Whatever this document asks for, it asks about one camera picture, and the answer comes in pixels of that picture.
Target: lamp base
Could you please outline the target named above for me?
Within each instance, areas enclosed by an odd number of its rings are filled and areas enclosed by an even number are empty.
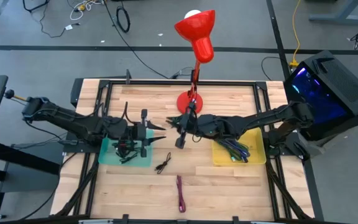
[[[187,95],[187,91],[181,93],[178,96],[177,99],[177,106],[178,106],[178,110],[184,114],[186,112],[187,107],[189,106],[189,96]],[[200,94],[197,93],[196,96],[196,113],[199,113],[201,111],[201,109],[203,108],[203,99],[200,96]]]

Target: blue screen light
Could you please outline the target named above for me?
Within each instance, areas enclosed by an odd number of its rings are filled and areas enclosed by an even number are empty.
[[[298,75],[302,74],[304,71],[306,71],[306,69],[305,69],[305,68],[302,68],[302,69],[298,72],[298,74],[296,74],[296,75],[298,76]]]
[[[292,87],[299,93],[298,87],[296,87],[295,85],[292,85]]]
[[[292,87],[313,108],[314,123],[324,123],[344,116],[344,108],[331,97],[326,87],[320,85],[305,68],[302,68],[292,80]]]

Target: yellow tray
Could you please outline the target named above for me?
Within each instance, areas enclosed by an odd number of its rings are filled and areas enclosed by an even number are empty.
[[[260,128],[246,131],[239,139],[240,143],[248,146],[248,163],[242,161],[232,161],[230,153],[221,145],[212,141],[212,157],[215,166],[244,166],[247,164],[265,164],[266,155]]]

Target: red desk lamp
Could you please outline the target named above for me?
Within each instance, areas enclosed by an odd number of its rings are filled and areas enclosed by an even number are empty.
[[[191,71],[191,89],[183,92],[177,99],[179,111],[184,114],[190,102],[195,102],[196,113],[203,107],[203,99],[197,94],[197,82],[201,63],[208,63],[214,57],[211,34],[215,23],[215,10],[200,12],[192,10],[185,19],[175,24],[175,29],[185,40],[191,43],[196,56],[195,69]]]

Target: gray floor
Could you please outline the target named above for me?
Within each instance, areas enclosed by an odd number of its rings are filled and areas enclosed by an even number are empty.
[[[44,0],[26,1],[28,7]],[[296,28],[301,49],[352,50],[347,40],[358,32],[358,26],[311,23],[309,13],[327,13],[338,10],[345,0],[336,3],[302,1],[296,17]],[[131,30],[124,38],[131,46],[164,47],[190,46],[174,30],[173,25],[192,9],[216,10],[216,23],[211,34],[215,47],[277,47],[265,1],[261,0],[139,0],[124,1],[131,16]],[[109,1],[115,14],[118,2]],[[286,49],[294,49],[291,17],[296,5],[294,0],[273,0],[273,5]],[[104,7],[93,6],[79,20],[80,26],[66,31],[61,38],[51,39],[41,33],[39,19],[42,11],[32,15],[23,10],[21,1],[10,0],[0,16],[0,45],[35,46],[125,46]],[[59,34],[70,21],[71,8],[64,0],[51,0],[44,30]],[[140,58],[152,68],[173,75],[183,67],[193,66],[191,52],[138,52]],[[260,62],[266,56],[277,54],[216,52],[214,60],[201,68],[202,79],[266,80]],[[297,55],[298,61],[310,55]],[[358,77],[358,55],[338,55],[339,60]],[[272,80],[284,80],[280,61],[265,61],[266,73]],[[0,75],[8,75],[8,88],[21,96],[47,96],[53,102],[67,108],[74,78],[102,77],[125,74],[129,69],[134,78],[159,78],[144,67],[132,52],[118,51],[34,51],[0,50]],[[50,138],[48,134],[29,129],[21,121],[22,106],[3,100],[0,109],[0,142],[3,144],[39,142]],[[37,123],[55,133],[63,133],[47,123]],[[9,219],[18,219],[37,208],[50,192],[10,193],[2,206],[2,213]],[[48,215],[47,204],[34,217]]]
[[[348,223],[358,223],[358,126],[336,136],[324,149],[323,156],[311,161],[314,173],[324,173],[315,176],[324,218],[333,222],[346,218]],[[338,197],[332,189],[346,194]]]

